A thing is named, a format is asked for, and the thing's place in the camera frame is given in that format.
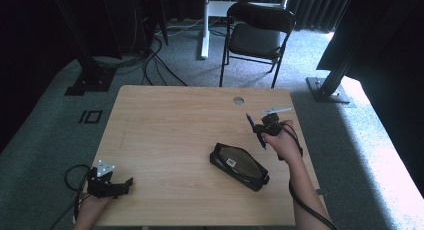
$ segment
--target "black case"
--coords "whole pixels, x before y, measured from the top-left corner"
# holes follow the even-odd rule
[[[268,171],[242,148],[217,143],[210,162],[255,192],[269,181]]]

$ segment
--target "stand base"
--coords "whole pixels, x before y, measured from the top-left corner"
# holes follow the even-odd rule
[[[83,96],[85,92],[107,92],[115,76],[116,68],[101,67],[102,73],[95,81],[86,81],[84,70],[81,71],[74,86],[68,87],[65,96]]]
[[[309,85],[309,89],[311,90],[315,101],[329,102],[329,103],[343,103],[346,105],[350,105],[351,107],[354,107],[354,104],[351,103],[350,98],[346,95],[345,91],[343,90],[341,86],[339,86],[337,90],[330,96],[321,95],[319,93],[319,90],[324,81],[325,81],[325,78],[315,78],[315,77],[306,78],[306,82]]]

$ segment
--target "wooden table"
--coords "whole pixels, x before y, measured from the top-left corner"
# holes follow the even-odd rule
[[[237,105],[235,97],[244,99]],[[293,107],[283,89],[123,86],[106,126],[98,160],[116,166],[113,183],[134,177],[130,193],[112,201],[100,226],[294,225],[289,171],[271,146],[264,150],[246,119]],[[304,161],[318,182],[296,113]],[[209,162],[217,142],[247,150],[270,175],[254,192]]]

